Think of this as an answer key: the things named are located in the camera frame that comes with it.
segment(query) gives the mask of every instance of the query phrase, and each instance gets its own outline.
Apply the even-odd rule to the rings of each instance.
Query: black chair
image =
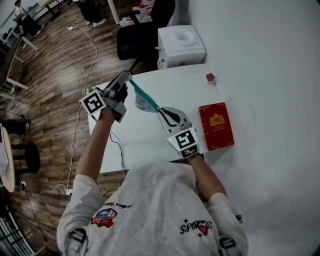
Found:
[[[136,15],[140,14],[139,10],[121,15],[121,18],[130,16],[134,22],[134,25],[120,28],[116,35],[118,58],[120,60],[137,58],[129,69],[130,73],[143,57],[157,53],[158,29],[168,25],[175,8],[175,0],[155,0],[151,11],[153,22],[147,23],[138,21]]]

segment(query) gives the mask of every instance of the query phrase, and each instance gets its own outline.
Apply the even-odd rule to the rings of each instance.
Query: white shirt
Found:
[[[19,7],[16,6],[14,12],[15,12],[15,16],[18,17],[20,14],[24,13],[25,11],[22,9],[21,6],[19,6]],[[21,20],[23,21],[25,19],[25,17],[27,17],[27,15],[28,14],[26,14],[26,13],[24,15],[22,15]]]
[[[79,242],[69,235],[77,228],[85,230],[86,240],[75,253],[68,248]],[[64,256],[219,256],[224,247],[227,255],[248,253],[227,197],[214,194],[206,208],[192,167],[175,163],[130,170],[106,202],[93,179],[77,175],[57,244]]]

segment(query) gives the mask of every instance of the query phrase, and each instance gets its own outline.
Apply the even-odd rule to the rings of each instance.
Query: chair armrest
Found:
[[[125,12],[125,13],[122,13],[120,16],[119,16],[119,19],[122,19],[123,17],[127,17],[127,16],[130,16],[130,18],[133,20],[134,24],[140,24],[139,20],[137,19],[136,15],[140,14],[140,11],[139,10],[131,10],[131,11],[128,11],[128,12]]]

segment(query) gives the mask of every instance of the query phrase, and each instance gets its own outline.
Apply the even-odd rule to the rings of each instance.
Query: standing person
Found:
[[[28,11],[21,7],[21,0],[17,0],[15,5],[15,16],[18,18],[18,23],[22,25],[23,29],[33,36],[37,36],[41,31],[41,26],[36,23],[29,15]]]
[[[190,165],[153,163],[131,169],[104,201],[96,182],[114,121],[110,109],[101,110],[77,164],[71,201],[57,228],[62,254],[246,256],[248,240],[240,220],[198,154],[189,157]]]
[[[98,27],[105,23],[107,19],[101,18],[98,6],[93,0],[73,0],[80,8],[81,14],[86,20],[85,24],[89,26],[93,22],[93,27]]]

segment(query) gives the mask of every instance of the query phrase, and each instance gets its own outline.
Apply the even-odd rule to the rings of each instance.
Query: gold crest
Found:
[[[210,117],[210,126],[219,126],[224,124],[226,121],[222,114],[219,116],[218,114],[214,114],[213,117]]]

